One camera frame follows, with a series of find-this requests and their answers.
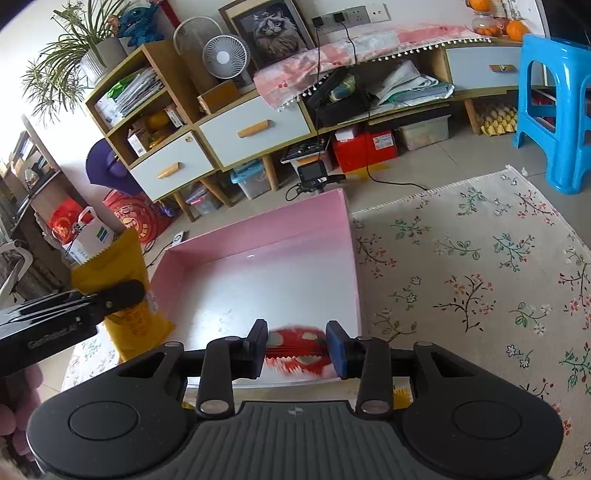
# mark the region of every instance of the stool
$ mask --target stool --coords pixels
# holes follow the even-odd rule
[[[556,82],[556,105],[531,104],[531,67],[546,65]],[[513,145],[521,146],[524,134],[546,153],[546,181],[562,193],[578,193],[583,174],[591,168],[591,147],[585,146],[591,118],[585,112],[585,91],[591,86],[591,48],[567,40],[524,37],[519,67],[519,108]],[[556,117],[550,132],[535,117]]]

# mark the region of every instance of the pink box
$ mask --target pink box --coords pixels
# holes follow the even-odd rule
[[[338,320],[360,334],[355,257],[346,198],[332,190],[192,238],[164,253],[151,280],[165,316],[177,325],[169,340],[203,349],[227,335],[245,336],[256,319],[269,330],[286,325],[324,330]],[[263,367],[235,387],[325,381]],[[198,385],[189,379],[189,386]]]

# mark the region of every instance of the yellow package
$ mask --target yellow package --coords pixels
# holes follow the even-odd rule
[[[105,317],[104,323],[119,356],[127,361],[160,345],[175,328],[158,311],[150,292],[138,234],[128,228],[111,246],[72,272],[72,286],[84,294],[112,287],[125,280],[139,280],[146,296],[135,307]]]

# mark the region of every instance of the black plug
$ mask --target black plug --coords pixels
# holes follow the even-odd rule
[[[335,22],[343,23],[345,21],[345,14],[343,12],[338,12],[333,14],[333,18],[335,19]]]

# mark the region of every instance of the tile floor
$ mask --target tile floor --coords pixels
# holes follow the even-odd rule
[[[376,171],[373,173],[374,177],[397,182],[411,181],[431,189],[503,170],[507,164],[519,171],[525,168],[529,181],[539,188],[541,193],[563,214],[583,241],[591,245],[588,207],[591,202],[591,186],[589,184],[585,185],[581,194],[574,196],[562,195],[553,190],[544,180],[545,154],[531,140],[516,150],[511,145],[513,137],[511,134],[498,137],[474,136],[465,124],[461,126],[450,124],[450,135],[449,140],[413,152],[405,152],[399,158],[386,162],[388,168]],[[159,237],[152,251],[146,255],[146,262],[151,262],[163,246],[181,230],[188,232],[186,238],[191,238],[283,205],[285,191],[296,183],[293,171],[290,172],[287,169],[283,173],[285,181],[279,192],[268,192],[255,200],[248,200],[242,196],[233,208],[223,207],[215,213],[199,218],[195,223],[190,223],[184,216],[178,218]],[[345,190],[352,212],[418,192],[418,189],[412,186],[392,186],[371,181],[351,182],[345,186]],[[41,363],[45,376],[44,385],[40,391],[43,399],[55,395],[60,390],[70,354],[71,349]]]

